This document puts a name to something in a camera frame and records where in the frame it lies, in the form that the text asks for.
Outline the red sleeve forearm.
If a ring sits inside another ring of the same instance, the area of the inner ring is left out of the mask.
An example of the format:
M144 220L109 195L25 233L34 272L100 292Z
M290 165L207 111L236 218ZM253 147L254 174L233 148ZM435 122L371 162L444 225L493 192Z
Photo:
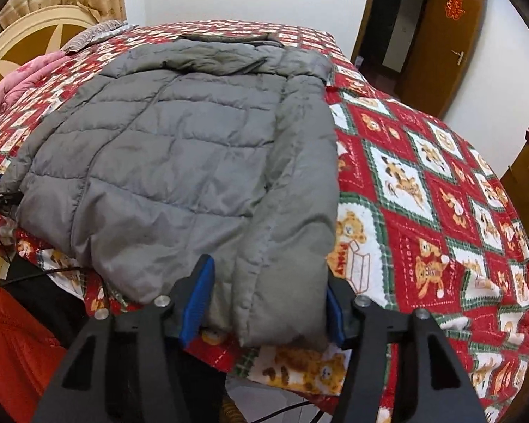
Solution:
M0 287L0 422L29 422L66 355L60 342Z

